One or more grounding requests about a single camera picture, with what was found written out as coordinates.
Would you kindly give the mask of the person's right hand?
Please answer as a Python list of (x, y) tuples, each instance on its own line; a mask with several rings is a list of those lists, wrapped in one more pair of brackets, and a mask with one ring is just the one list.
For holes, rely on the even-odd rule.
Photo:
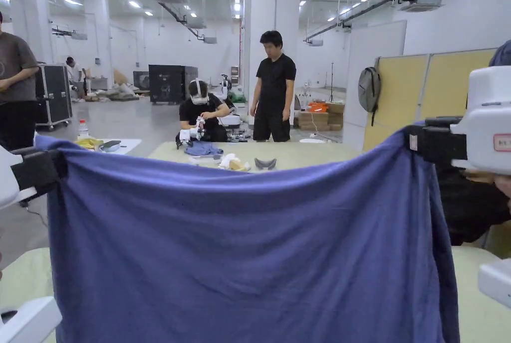
[(466, 179), (473, 182), (480, 182), (494, 185), (499, 191), (508, 197), (508, 208), (511, 211), (511, 176), (499, 175), (493, 172), (465, 170)]

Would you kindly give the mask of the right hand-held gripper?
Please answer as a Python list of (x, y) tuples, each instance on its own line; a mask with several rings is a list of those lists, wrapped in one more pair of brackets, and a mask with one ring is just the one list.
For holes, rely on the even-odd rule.
[(473, 171), (511, 172), (511, 68), (469, 75), (463, 117), (433, 117), (407, 127), (407, 146), (425, 161)]

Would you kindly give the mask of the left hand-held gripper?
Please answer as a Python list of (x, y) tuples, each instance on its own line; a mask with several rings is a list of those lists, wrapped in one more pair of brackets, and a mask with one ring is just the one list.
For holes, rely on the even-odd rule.
[(63, 152), (36, 147), (7, 151), (0, 147), (0, 208), (41, 197), (67, 177)]

